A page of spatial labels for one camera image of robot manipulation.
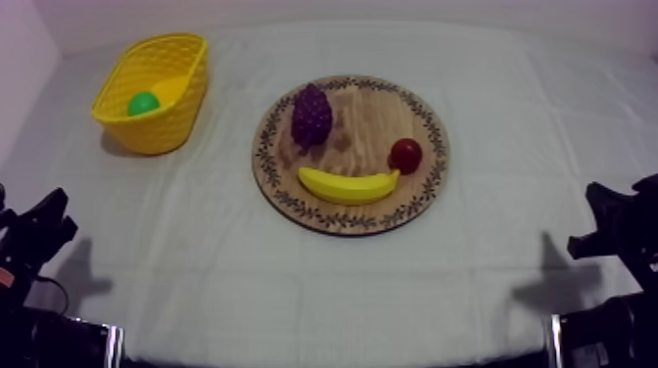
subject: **purple grape bunch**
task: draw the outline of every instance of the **purple grape bunch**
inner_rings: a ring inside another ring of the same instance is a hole
[[[292,135],[295,143],[308,150],[329,137],[333,116],[327,95],[314,84],[306,86],[295,99]]]

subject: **red apple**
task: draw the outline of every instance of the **red apple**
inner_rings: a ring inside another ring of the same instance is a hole
[[[411,138],[402,138],[391,148],[389,166],[398,169],[402,175],[408,175],[418,168],[423,160],[423,150],[418,142]]]

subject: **wooden plate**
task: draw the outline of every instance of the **wooden plate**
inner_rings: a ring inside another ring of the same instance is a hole
[[[332,108],[329,138],[303,153],[290,129],[295,97],[306,85],[281,97],[260,123],[253,146],[254,176],[265,197],[300,225],[337,235],[381,233],[422,213],[447,175],[446,131],[434,111],[406,89],[374,77],[332,76],[312,83],[327,94]],[[334,205],[316,198],[298,180],[300,166],[349,176],[389,172],[388,156],[400,138],[418,141],[423,161],[375,204]]]

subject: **white wall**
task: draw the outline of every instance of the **white wall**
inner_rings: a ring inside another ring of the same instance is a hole
[[[0,165],[62,58],[31,0],[0,1]]]
[[[658,0],[35,0],[55,40],[76,52],[156,32],[316,18],[438,20],[658,47]]]

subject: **yellow banana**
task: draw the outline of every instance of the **yellow banana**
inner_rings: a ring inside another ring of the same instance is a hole
[[[300,181],[316,197],[325,201],[360,206],[377,202],[396,189],[400,172],[350,177],[335,175],[310,167],[300,167]]]

